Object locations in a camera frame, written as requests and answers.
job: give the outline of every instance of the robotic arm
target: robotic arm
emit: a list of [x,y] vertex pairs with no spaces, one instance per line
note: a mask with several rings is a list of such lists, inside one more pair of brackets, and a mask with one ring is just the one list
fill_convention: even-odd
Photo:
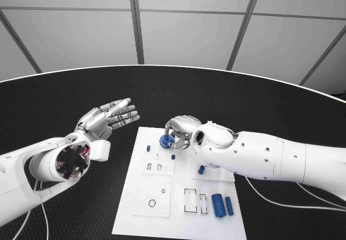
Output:
[[[140,119],[130,98],[96,107],[80,119],[67,137],[51,138],[0,155],[0,227],[74,186],[85,175],[91,160],[107,161],[113,130]],[[44,182],[61,182],[34,190],[25,173]]]
[[253,179],[310,185],[346,201],[346,148],[299,143],[257,132],[234,133],[186,115],[168,122],[165,135],[170,128],[181,140],[168,145],[175,149],[191,146],[207,167],[222,167]]

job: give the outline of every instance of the white wall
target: white wall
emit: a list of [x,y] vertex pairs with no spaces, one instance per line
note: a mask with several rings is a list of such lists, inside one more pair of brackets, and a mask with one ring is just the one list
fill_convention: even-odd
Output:
[[[146,64],[227,69],[250,0],[134,1],[143,45],[130,0],[0,0],[44,72],[137,64],[140,48]],[[232,71],[300,84],[345,26],[345,0],[257,0]],[[345,49],[346,36],[306,87],[329,94],[346,90]],[[0,50],[0,81],[35,73],[3,26]]]

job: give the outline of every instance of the black textured surface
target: black textured surface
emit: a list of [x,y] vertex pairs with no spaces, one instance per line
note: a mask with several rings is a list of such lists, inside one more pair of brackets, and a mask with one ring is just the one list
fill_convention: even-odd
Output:
[[[346,104],[328,96],[231,72],[117,66],[0,83],[0,154],[64,137],[93,107],[123,98],[133,99],[140,120],[113,132],[108,161],[93,162],[80,183],[45,203],[52,240],[143,239],[111,234],[139,126],[163,128],[175,116],[192,115],[235,132],[261,132],[296,142],[346,147]],[[346,239],[345,212],[273,205],[243,176],[235,176],[235,181],[248,240]],[[294,183],[251,182],[276,202],[328,206]],[[328,192],[309,189],[345,205]],[[25,218],[26,215],[0,228],[2,240],[15,237]],[[45,237],[45,217],[38,207],[19,240]]]

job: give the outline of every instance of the white cable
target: white cable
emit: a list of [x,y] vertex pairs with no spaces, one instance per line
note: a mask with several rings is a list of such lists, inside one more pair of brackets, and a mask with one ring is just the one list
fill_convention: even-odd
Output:
[[45,210],[45,206],[44,206],[44,203],[41,204],[42,206],[42,211],[44,211],[44,215],[45,215],[45,225],[46,225],[46,240],[49,240],[49,219],[48,219],[48,215],[46,215],[46,210]]
[[335,205],[336,207],[339,207],[339,208],[342,208],[342,209],[346,209],[345,206],[341,206],[341,205],[332,203],[330,201],[325,200],[325,199],[320,198],[319,196],[316,196],[316,195],[300,185],[300,183],[297,183],[297,185],[303,188],[303,190],[305,190],[310,195],[313,195],[313,196],[315,196],[318,199],[320,199],[323,202],[326,202],[328,204]]
[[[34,190],[36,190],[36,188],[38,188],[38,182],[39,182],[39,181],[36,180]],[[22,224],[22,227],[21,227],[21,229],[19,229],[19,231],[18,231],[18,233],[16,233],[16,236],[15,236],[15,238],[13,238],[12,240],[16,240],[18,237],[19,237],[19,235],[21,235],[21,232],[22,232],[26,224],[28,224],[28,219],[29,219],[31,213],[32,213],[32,210],[31,210],[31,211],[28,212],[28,214],[26,214],[26,218],[25,218],[23,224]]]
[[261,195],[261,193],[260,193],[260,192],[257,191],[257,189],[254,188],[248,177],[245,177],[245,178],[247,178],[247,182],[248,182],[250,186],[253,187],[254,191],[256,191],[257,194],[261,196],[261,198],[263,198],[266,201],[269,201],[270,203],[273,203],[273,204],[276,204],[276,205],[279,205],[279,206],[281,206],[281,207],[289,207],[289,208],[296,208],[296,209],[325,209],[325,210],[335,210],[335,211],[346,212],[346,209],[339,209],[339,208],[333,208],[333,207],[325,207],[325,206],[296,206],[296,205],[286,205],[286,204],[277,203],[277,202],[271,201],[270,199],[267,199],[267,198]]

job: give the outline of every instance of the blue cylinder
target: blue cylinder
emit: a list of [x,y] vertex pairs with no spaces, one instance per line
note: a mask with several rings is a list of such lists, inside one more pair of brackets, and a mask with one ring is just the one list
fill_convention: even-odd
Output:
[[202,166],[199,167],[198,173],[199,173],[199,174],[204,174],[205,169],[207,169],[207,167],[202,165]]
[[219,193],[214,194],[211,196],[211,200],[212,200],[215,217],[218,217],[218,218],[225,217],[227,216],[227,209],[225,209],[225,205],[224,205],[222,195]]
[[228,215],[232,216],[234,215],[234,208],[232,208],[232,203],[231,203],[230,196],[225,197],[225,205],[227,205]]
[[169,143],[173,143],[175,142],[175,138],[172,135],[162,135],[160,136],[160,145],[169,149],[170,146],[169,146]]

